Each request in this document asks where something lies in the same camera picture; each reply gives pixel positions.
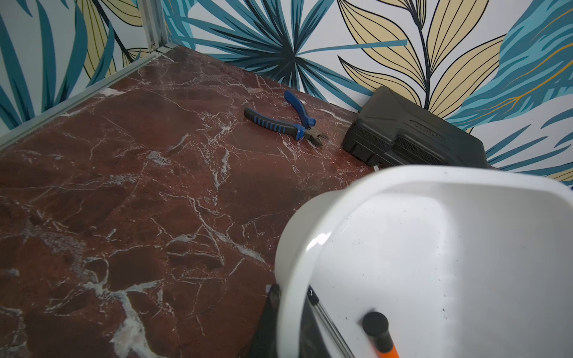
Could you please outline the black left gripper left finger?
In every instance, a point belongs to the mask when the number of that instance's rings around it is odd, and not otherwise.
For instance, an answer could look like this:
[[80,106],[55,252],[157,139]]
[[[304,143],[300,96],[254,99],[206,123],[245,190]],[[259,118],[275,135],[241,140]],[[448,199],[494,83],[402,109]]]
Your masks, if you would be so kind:
[[279,285],[270,285],[264,310],[246,355],[248,358],[276,358],[278,356],[276,343],[280,300],[281,291]]

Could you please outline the slim black orange screwdriver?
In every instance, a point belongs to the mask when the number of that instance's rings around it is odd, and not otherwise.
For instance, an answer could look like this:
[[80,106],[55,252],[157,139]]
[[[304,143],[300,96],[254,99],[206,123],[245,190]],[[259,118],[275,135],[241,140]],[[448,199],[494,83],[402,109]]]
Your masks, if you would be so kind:
[[379,312],[369,312],[362,320],[362,327],[372,342],[378,357],[399,358],[398,351],[389,332],[387,317]]

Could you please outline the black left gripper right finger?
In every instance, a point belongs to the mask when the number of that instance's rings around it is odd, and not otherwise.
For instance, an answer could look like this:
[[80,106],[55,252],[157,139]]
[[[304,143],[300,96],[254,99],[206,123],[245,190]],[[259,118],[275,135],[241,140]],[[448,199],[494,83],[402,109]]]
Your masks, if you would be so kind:
[[324,339],[313,313],[313,304],[306,298],[301,315],[301,331],[299,335],[300,358],[330,358]]

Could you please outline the white plastic storage box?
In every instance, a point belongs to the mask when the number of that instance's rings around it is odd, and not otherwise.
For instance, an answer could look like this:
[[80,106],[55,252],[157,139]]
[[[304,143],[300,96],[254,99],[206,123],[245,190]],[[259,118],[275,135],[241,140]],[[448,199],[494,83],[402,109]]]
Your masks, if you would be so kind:
[[572,191],[532,175],[400,166],[303,204],[275,255],[278,356],[307,291],[356,357],[384,314],[401,357],[570,357]]

